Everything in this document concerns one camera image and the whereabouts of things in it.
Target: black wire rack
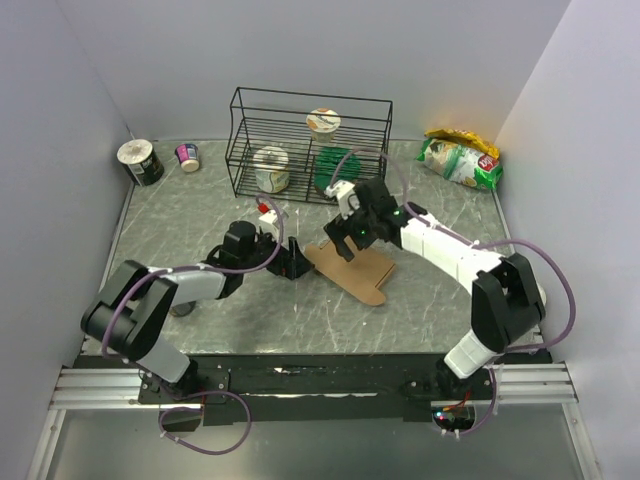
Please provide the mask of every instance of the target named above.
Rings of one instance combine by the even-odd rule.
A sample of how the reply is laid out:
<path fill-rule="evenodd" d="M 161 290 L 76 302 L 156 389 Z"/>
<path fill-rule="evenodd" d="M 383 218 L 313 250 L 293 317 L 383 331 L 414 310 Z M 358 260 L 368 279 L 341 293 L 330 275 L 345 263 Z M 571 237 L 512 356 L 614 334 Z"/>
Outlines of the black wire rack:
<path fill-rule="evenodd" d="M 311 136 L 307 115 L 317 108 L 328 108 L 341 119 L 330 142 L 318 142 Z M 375 152 L 389 151 L 393 102 L 371 98 L 320 95 L 312 93 L 238 87 L 231 99 L 231 133 L 225 159 L 233 193 L 253 196 L 261 193 L 256 180 L 253 156 L 266 146 L 283 149 L 288 156 L 289 183 L 270 196 L 307 203 L 332 203 L 325 197 L 318 179 L 327 178 L 327 164 L 320 158 L 358 148 L 354 183 L 375 176 L 385 177 L 386 161 Z"/>

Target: brown cardboard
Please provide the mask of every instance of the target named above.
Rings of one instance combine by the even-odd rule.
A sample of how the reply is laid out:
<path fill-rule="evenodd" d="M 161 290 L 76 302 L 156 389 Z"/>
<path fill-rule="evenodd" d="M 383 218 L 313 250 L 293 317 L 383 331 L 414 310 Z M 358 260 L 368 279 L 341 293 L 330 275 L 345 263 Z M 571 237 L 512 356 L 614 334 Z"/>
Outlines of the brown cardboard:
<path fill-rule="evenodd" d="M 336 253 L 331 241 L 320 247 L 307 245 L 304 256 L 315 265 L 316 270 L 362 303 L 372 307 L 382 305 L 387 297 L 379 288 L 389 278 L 396 264 L 375 250 L 358 250 L 350 239 L 346 241 L 355 255 L 350 262 Z"/>

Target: cylindrical can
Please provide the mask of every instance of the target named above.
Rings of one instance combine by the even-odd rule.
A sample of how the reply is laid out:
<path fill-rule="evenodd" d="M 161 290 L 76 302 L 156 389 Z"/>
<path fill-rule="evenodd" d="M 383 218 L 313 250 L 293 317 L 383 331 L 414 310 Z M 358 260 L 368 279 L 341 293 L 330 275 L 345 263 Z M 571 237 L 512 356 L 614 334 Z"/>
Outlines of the cylindrical can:
<path fill-rule="evenodd" d="M 164 173 L 164 166 L 148 140 L 137 139 L 125 143 L 118 149 L 117 157 L 131 180 L 138 185 L 152 185 Z"/>
<path fill-rule="evenodd" d="M 176 157 L 178 157 L 178 162 L 180 162 L 180 168 L 187 173 L 195 172 L 200 168 L 198 147 L 193 143 L 183 143 L 176 148 Z"/>
<path fill-rule="evenodd" d="M 264 147 L 253 156 L 256 184 L 263 192 L 277 193 L 289 185 L 289 156 L 280 147 Z"/>
<path fill-rule="evenodd" d="M 316 108 L 307 115 L 311 138 L 318 143 L 330 143 L 342 122 L 340 116 L 328 108 Z"/>

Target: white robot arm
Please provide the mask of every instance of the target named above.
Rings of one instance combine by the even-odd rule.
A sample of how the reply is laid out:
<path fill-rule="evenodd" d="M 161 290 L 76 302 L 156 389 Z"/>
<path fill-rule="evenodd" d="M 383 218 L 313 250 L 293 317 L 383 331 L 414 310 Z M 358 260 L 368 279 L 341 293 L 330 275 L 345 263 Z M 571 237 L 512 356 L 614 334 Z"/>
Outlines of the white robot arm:
<path fill-rule="evenodd" d="M 340 180 L 325 194 L 335 197 L 340 215 L 325 226 L 339 255 L 353 253 L 375 240 L 392 242 L 436 265 L 464 287 L 472 298 L 471 329 L 446 355 L 444 363 L 464 380 L 539 323 L 545 315 L 544 292 L 522 255 L 505 257 L 478 250 L 417 205 L 414 218 L 398 206 L 380 178 L 358 185 Z"/>

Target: paper cup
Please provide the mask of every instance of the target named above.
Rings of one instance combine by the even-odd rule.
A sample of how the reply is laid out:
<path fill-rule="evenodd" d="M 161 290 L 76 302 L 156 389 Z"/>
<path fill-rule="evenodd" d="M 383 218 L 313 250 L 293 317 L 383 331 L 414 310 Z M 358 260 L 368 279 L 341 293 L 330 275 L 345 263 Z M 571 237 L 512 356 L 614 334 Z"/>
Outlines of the paper cup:
<path fill-rule="evenodd" d="M 311 130 L 311 138 L 318 143 L 330 143 L 342 120 L 333 110 L 316 108 L 307 115 L 307 125 Z"/>
<path fill-rule="evenodd" d="M 289 185 L 289 156 L 280 147 L 264 147 L 253 156 L 258 188 L 277 193 Z"/>

